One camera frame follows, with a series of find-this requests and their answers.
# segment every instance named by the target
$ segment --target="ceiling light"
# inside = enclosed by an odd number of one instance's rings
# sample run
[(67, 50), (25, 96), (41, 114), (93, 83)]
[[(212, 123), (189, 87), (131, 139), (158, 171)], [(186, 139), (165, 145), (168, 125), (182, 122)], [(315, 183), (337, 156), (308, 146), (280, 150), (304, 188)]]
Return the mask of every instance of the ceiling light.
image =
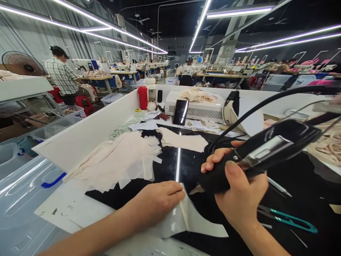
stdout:
[(72, 27), (72, 26), (64, 25), (64, 24), (59, 23), (59, 22), (55, 22), (55, 21), (51, 21), (51, 20), (48, 20), (48, 19), (45, 19), (45, 18), (42, 18), (42, 17), (38, 17), (36, 15), (32, 15), (32, 14), (29, 14), (29, 13), (26, 13), (26, 12), (22, 12), (22, 11), (19, 11), (19, 10), (8, 8), (8, 7), (5, 7), (3, 5), (0, 5), (0, 10), (4, 10), (4, 11), (7, 11), (7, 12), (15, 13), (15, 14), (18, 14), (18, 15), (21, 15), (21, 16), (25, 16), (25, 17), (28, 17), (28, 18), (33, 18), (35, 20), (43, 21), (43, 22), (46, 22), (46, 23), (49, 23), (49, 24), (53, 24), (53, 25), (56, 25), (56, 26), (59, 26), (59, 27), (67, 28), (69, 30), (73, 30), (73, 31), (81, 32), (81, 33), (88, 34), (88, 35), (91, 35), (91, 36), (95, 36), (95, 37), (99, 37), (99, 38), (102, 38), (102, 39), (106, 39), (106, 40), (109, 40), (109, 41), (112, 41), (112, 42), (115, 42), (115, 43), (119, 43), (119, 44), (123, 44), (123, 45), (129, 46), (129, 47), (134, 47), (134, 48), (137, 48), (137, 49), (140, 49), (140, 50), (144, 50), (144, 51), (148, 51), (148, 52), (152, 52), (152, 53), (157, 53), (157, 52), (154, 52), (154, 51), (151, 51), (151, 50), (148, 50), (148, 49), (144, 49), (144, 48), (132, 45), (132, 44), (127, 44), (127, 43), (124, 43), (124, 42), (121, 42), (121, 41), (118, 41), (118, 40), (115, 40), (115, 39), (112, 39), (112, 38), (109, 38), (109, 37), (104, 37), (104, 36), (101, 36), (101, 35), (89, 33), (87, 31), (80, 30), (80, 29)]
[(335, 26), (332, 26), (332, 27), (321, 28), (319, 30), (310, 31), (310, 32), (303, 33), (303, 34), (298, 34), (298, 35), (291, 36), (291, 37), (285, 37), (285, 38), (282, 38), (282, 39), (278, 39), (278, 40), (275, 40), (275, 41), (270, 41), (270, 42), (263, 43), (263, 44), (257, 44), (257, 45), (254, 45), (254, 46), (251, 46), (251, 47), (248, 47), (248, 48), (255, 48), (255, 47), (265, 46), (265, 45), (269, 45), (269, 44), (279, 43), (279, 42), (283, 42), (283, 41), (287, 41), (287, 40), (291, 40), (291, 39), (295, 39), (295, 38), (309, 36), (309, 35), (312, 35), (312, 34), (323, 33), (323, 32), (334, 30), (334, 29), (338, 29), (338, 28), (341, 28), (341, 25), (335, 25)]
[(214, 19), (214, 18), (225, 18), (225, 17), (261, 14), (261, 13), (266, 13), (268, 11), (271, 11), (272, 8), (273, 7), (262, 8), (262, 9), (255, 9), (255, 10), (225, 12), (225, 13), (220, 13), (220, 14), (210, 14), (210, 15), (207, 15), (207, 18), (208, 19)]
[(289, 46), (289, 45), (293, 45), (293, 44), (308, 43), (308, 42), (312, 42), (312, 41), (328, 39), (328, 38), (333, 38), (333, 37), (339, 37), (339, 36), (341, 36), (341, 33), (328, 35), (328, 36), (322, 36), (322, 37), (316, 37), (316, 38), (311, 38), (311, 39), (306, 39), (306, 40), (292, 42), (292, 43), (278, 44), (275, 46), (268, 46), (268, 47), (263, 47), (263, 48), (251, 49), (251, 50), (247, 50), (247, 51), (237, 50), (236, 53), (255, 52), (255, 51), (259, 51), (259, 50), (266, 50), (266, 49), (271, 49), (271, 48), (284, 47), (284, 46)]
[(134, 39), (136, 39), (136, 40), (138, 40), (138, 41), (141, 41), (141, 42), (143, 42), (143, 43), (145, 43), (145, 44), (147, 44), (147, 45), (149, 45), (149, 46), (151, 46), (151, 47), (154, 47), (154, 48), (156, 48), (156, 49), (158, 49), (158, 50), (160, 50), (160, 51), (166, 53), (166, 51), (164, 51), (164, 50), (161, 49), (161, 48), (158, 48), (157, 46), (155, 46), (155, 45), (149, 43), (148, 41), (145, 41), (145, 40), (143, 40), (142, 38), (137, 37), (137, 36), (135, 36), (135, 35), (133, 35), (133, 34), (130, 34), (130, 33), (126, 32), (126, 31), (124, 31), (124, 30), (122, 30), (122, 29), (120, 29), (120, 28), (114, 27), (113, 25), (111, 25), (111, 24), (109, 24), (109, 23), (106, 23), (106, 22), (104, 22), (104, 21), (102, 21), (102, 20), (100, 20), (100, 19), (94, 17), (94, 16), (92, 16), (91, 14), (88, 14), (87, 12), (82, 11), (81, 9), (79, 9), (79, 8), (77, 8), (77, 7), (75, 7), (75, 6), (71, 5), (71, 4), (69, 4), (69, 3), (67, 3), (67, 2), (64, 2), (64, 1), (61, 1), (61, 0), (51, 0), (51, 1), (54, 1), (55, 3), (58, 3), (58, 4), (60, 4), (60, 5), (64, 6), (64, 7), (66, 7), (66, 8), (68, 8), (68, 9), (70, 9), (70, 10), (73, 10), (73, 11), (75, 11), (76, 13), (79, 13), (79, 14), (85, 16), (85, 17), (88, 17), (88, 18), (90, 18), (90, 19), (92, 19), (92, 20), (94, 20), (94, 21), (99, 22), (99, 23), (102, 24), (102, 25), (105, 25), (105, 26), (107, 26), (107, 27), (109, 27), (109, 28), (112, 28), (113, 30), (116, 30), (116, 31), (118, 31), (118, 32), (120, 32), (120, 33), (126, 34), (126, 35), (129, 36), (129, 37), (132, 37), (132, 38), (134, 38)]
[(193, 45), (194, 45), (194, 42), (195, 42), (195, 40), (196, 40), (196, 37), (198, 36), (198, 33), (199, 33), (199, 31), (200, 31), (200, 27), (201, 27), (201, 25), (202, 25), (202, 23), (203, 23), (203, 21), (204, 21), (204, 18), (205, 18), (205, 16), (206, 16), (206, 13), (207, 13), (209, 7), (210, 7), (211, 2), (212, 2), (212, 0), (206, 0), (204, 10), (202, 11), (202, 14), (201, 14), (201, 17), (200, 17), (199, 24), (198, 24), (198, 26), (197, 26), (197, 28), (196, 28), (196, 31), (195, 31), (195, 34), (194, 34), (194, 37), (193, 37), (192, 45), (191, 45), (191, 47), (189, 48), (189, 52), (191, 52), (191, 50), (192, 50), (192, 47), (193, 47)]
[(93, 32), (93, 31), (102, 31), (102, 30), (110, 30), (111, 28), (109, 27), (105, 27), (105, 28), (86, 28), (86, 29), (82, 29), (82, 31), (85, 32)]

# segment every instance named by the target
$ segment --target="standing fan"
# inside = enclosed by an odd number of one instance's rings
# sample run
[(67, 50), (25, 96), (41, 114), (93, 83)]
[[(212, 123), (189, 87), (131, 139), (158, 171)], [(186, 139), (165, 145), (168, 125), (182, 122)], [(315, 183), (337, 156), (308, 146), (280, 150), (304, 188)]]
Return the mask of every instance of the standing fan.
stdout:
[(35, 58), (22, 52), (4, 53), (2, 63), (8, 71), (18, 75), (45, 76), (43, 66)]

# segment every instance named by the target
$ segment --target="gray curtain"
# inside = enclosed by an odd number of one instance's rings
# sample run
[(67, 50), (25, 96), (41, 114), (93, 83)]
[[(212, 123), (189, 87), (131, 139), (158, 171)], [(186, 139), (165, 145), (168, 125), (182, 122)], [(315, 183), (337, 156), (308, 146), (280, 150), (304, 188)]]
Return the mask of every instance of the gray curtain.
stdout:
[[(57, 3), (48, 0), (1, 0), (12, 5), (50, 16), (77, 27), (101, 26), (93, 20), (85, 18)], [(79, 5), (90, 9), (98, 16), (117, 24), (116, 16), (99, 2), (87, 2), (85, 0), (74, 0)], [(139, 31), (129, 27), (129, 32), (138, 35)], [(121, 40), (121, 34), (114, 30), (95, 32), (97, 34)], [(127, 38), (128, 43), (145, 47), (142, 42)], [(100, 55), (107, 57), (105, 51), (111, 51), (114, 60), (120, 60), (121, 50), (125, 46), (98, 37), (88, 36), (65, 28), (50, 25), (45, 22), (0, 11), (0, 57), (7, 51), (19, 51), (37, 59), (43, 66), (44, 60), (50, 59), (52, 53), (50, 46), (58, 45), (63, 48), (72, 58), (95, 59)], [(134, 53), (142, 55), (143, 51), (134, 49)]]

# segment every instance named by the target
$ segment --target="plaid shirt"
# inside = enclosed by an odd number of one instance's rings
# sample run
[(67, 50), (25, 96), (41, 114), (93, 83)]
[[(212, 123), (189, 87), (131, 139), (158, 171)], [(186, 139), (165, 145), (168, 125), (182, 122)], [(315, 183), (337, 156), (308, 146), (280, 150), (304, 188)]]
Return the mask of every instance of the plaid shirt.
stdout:
[(75, 80), (80, 77), (73, 72), (68, 64), (57, 58), (52, 58), (45, 62), (45, 69), (62, 94), (74, 94), (79, 90)]

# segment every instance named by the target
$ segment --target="red stool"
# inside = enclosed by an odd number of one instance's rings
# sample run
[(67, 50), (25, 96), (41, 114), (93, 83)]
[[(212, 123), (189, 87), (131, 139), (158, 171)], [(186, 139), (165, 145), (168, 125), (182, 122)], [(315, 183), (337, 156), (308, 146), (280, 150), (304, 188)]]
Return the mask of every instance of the red stool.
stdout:
[(59, 92), (60, 89), (58, 87), (53, 87), (53, 91), (48, 91), (54, 97), (54, 101), (56, 103), (62, 103), (63, 99), (60, 97)]
[[(87, 102), (88, 107), (85, 107), (83, 105), (83, 100), (85, 100)], [(84, 95), (76, 96), (75, 97), (75, 102), (76, 102), (77, 106), (84, 108), (84, 112), (85, 112), (86, 116), (89, 116), (89, 111), (90, 110), (95, 110), (93, 108), (92, 104), (90, 103), (90, 101), (88, 101), (87, 97), (85, 97)]]

